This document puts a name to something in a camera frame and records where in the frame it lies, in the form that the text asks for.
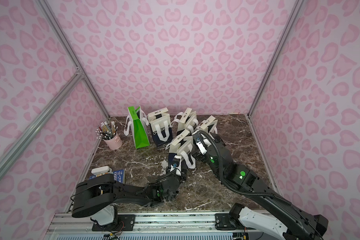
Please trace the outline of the beige navy bag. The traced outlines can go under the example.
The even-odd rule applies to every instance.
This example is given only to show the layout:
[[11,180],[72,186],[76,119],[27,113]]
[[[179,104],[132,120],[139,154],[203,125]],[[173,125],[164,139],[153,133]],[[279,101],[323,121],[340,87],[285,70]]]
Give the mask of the beige navy bag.
[[173,140],[172,124],[167,108],[148,114],[152,138],[157,147],[169,144]]
[[206,120],[203,120],[197,127],[196,130],[202,130],[204,132],[207,132],[208,134],[218,133],[217,129],[218,119],[216,119],[214,116],[209,116]]
[[192,156],[193,146],[194,144],[191,133],[188,130],[184,130],[166,146],[166,150],[169,150],[169,154],[176,154],[182,157],[182,170],[195,169],[196,160]]
[[187,108],[185,111],[178,113],[175,115],[171,125],[175,123],[177,123],[177,135],[180,135],[184,130],[188,130],[192,134],[199,124],[196,111]]

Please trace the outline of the green white takeout bag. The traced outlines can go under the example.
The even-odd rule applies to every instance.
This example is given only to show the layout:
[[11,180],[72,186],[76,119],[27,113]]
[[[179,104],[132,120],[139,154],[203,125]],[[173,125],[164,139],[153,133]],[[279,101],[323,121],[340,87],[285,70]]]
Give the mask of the green white takeout bag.
[[147,126],[149,125],[148,117],[142,110],[141,106],[128,107],[129,115],[126,118],[124,128],[125,136],[132,135],[135,148],[140,149],[150,146]]

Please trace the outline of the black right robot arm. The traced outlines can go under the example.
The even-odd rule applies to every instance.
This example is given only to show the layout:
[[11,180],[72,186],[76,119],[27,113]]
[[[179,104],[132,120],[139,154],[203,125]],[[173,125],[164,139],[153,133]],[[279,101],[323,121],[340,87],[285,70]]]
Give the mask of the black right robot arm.
[[243,195],[269,212],[257,213],[234,204],[230,215],[246,228],[259,230],[278,240],[321,240],[328,219],[311,215],[271,189],[254,171],[234,162],[231,152],[217,134],[199,130],[193,133],[197,158],[207,163],[215,177],[230,191]]

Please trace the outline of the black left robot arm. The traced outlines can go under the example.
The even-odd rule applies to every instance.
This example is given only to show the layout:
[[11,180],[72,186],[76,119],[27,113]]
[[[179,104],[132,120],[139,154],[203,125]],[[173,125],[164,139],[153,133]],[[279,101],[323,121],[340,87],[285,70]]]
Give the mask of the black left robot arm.
[[154,207],[172,201],[183,182],[180,170],[159,177],[144,187],[122,184],[113,175],[104,174],[79,183],[73,197],[73,218],[91,217],[112,204],[135,204]]

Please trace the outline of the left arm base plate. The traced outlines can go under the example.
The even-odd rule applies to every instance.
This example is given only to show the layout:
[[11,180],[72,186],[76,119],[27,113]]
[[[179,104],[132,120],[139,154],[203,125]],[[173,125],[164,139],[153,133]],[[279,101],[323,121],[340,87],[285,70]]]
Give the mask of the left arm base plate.
[[132,231],[135,225],[136,216],[135,215],[117,215],[116,218],[107,225],[99,225],[96,220],[91,218],[91,221],[94,222],[92,231],[93,232],[121,232],[121,231]]

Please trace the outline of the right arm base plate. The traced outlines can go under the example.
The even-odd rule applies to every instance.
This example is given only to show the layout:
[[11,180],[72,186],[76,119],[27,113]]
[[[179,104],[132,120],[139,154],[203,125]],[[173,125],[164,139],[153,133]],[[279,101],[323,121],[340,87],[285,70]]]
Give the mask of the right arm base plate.
[[253,228],[247,228],[242,225],[228,212],[215,214],[215,229],[219,231],[253,230]]

